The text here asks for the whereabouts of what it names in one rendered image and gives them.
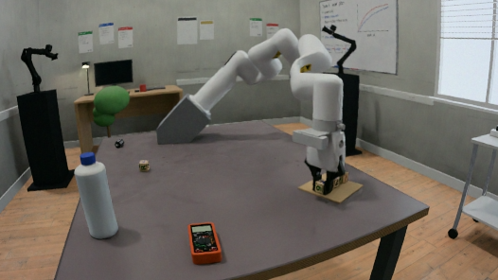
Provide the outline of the white plastic bottle with blue cap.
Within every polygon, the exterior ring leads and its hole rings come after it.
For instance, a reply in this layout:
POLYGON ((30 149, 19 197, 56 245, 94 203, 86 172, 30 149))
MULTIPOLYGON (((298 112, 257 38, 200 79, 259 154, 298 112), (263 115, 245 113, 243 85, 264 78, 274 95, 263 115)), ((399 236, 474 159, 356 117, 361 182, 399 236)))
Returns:
POLYGON ((90 235, 104 239, 118 230, 104 164, 96 162, 94 152, 80 155, 75 169, 80 200, 90 235))

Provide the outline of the orange pocket multimeter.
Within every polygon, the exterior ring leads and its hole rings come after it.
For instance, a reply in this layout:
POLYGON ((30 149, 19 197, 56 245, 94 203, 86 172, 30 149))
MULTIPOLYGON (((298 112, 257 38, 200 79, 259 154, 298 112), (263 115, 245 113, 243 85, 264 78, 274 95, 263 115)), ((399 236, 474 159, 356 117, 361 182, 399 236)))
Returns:
POLYGON ((194 264, 222 261, 222 250, 212 222, 189 224, 187 228, 194 264))

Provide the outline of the tan flat mat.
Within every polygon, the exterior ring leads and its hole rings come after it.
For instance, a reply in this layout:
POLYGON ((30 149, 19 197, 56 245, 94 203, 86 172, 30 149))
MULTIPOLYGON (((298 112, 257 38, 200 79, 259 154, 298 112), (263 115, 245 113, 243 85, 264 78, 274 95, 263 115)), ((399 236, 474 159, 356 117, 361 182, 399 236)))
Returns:
POLYGON ((319 196, 321 198, 330 201, 341 203, 362 187, 363 187, 362 184, 357 184, 351 181, 347 181, 344 184, 339 184, 339 186, 332 189, 332 191, 328 193, 328 195, 324 194, 322 195, 312 190, 312 181, 310 181, 306 184, 299 186, 298 189, 309 192, 313 195, 319 196))

